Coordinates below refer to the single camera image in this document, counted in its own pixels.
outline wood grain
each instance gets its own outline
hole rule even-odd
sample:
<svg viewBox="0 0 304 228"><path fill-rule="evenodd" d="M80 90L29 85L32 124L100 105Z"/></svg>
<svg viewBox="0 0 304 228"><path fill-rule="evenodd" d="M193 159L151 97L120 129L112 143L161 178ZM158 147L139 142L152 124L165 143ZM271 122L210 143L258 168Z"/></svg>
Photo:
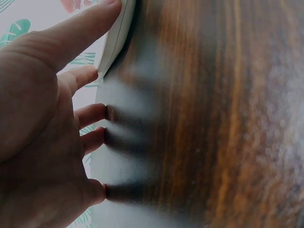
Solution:
<svg viewBox="0 0 304 228"><path fill-rule="evenodd" d="M138 0L100 83L95 227L304 227L304 2Z"/></svg>

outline patterned fabric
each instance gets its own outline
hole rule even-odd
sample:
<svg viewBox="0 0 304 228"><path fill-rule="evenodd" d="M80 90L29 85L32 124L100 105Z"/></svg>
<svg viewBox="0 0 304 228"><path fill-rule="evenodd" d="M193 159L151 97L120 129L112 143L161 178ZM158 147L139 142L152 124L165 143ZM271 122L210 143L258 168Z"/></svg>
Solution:
<svg viewBox="0 0 304 228"><path fill-rule="evenodd" d="M91 2L95 4L98 0L92 0ZM46 29L71 17L73 14L66 12L59 0L0 0L0 48L23 34L33 30ZM98 52L99 47L102 47L99 44L100 42L103 42L103 38L76 57L61 72L85 65L97 66L100 58L98 55L100 54ZM96 87L96 83L91 83L76 92L73 97L74 110L95 102ZM92 125L80 130L80 135L84 135L91 130L93 130ZM91 176L90 162L91 155L89 154L83 159L88 178ZM68 228L91 228L90 209L86 210Z"/></svg>

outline fingernail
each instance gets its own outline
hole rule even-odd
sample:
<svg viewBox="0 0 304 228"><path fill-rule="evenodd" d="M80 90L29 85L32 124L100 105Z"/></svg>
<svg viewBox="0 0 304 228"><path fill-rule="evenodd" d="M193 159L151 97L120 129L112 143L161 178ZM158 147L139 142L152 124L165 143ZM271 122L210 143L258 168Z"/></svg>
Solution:
<svg viewBox="0 0 304 228"><path fill-rule="evenodd" d="M116 2L116 0L101 0L99 3L104 5L111 5L114 2Z"/></svg>

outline white object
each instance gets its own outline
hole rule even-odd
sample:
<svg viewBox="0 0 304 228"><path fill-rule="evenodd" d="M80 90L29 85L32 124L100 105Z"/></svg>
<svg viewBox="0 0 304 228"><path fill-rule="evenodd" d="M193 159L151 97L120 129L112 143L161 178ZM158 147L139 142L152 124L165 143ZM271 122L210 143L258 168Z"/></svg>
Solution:
<svg viewBox="0 0 304 228"><path fill-rule="evenodd" d="M98 64L102 79L122 50L134 16L136 0L122 0L122 10L111 29L104 35L104 46Z"/></svg>

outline wooden surface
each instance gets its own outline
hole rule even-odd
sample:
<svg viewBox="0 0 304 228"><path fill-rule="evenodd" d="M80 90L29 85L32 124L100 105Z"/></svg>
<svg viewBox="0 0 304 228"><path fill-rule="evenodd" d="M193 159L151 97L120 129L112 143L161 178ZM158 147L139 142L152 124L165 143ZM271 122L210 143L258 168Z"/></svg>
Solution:
<svg viewBox="0 0 304 228"><path fill-rule="evenodd" d="M138 0L97 101L94 227L304 227L302 0Z"/></svg>

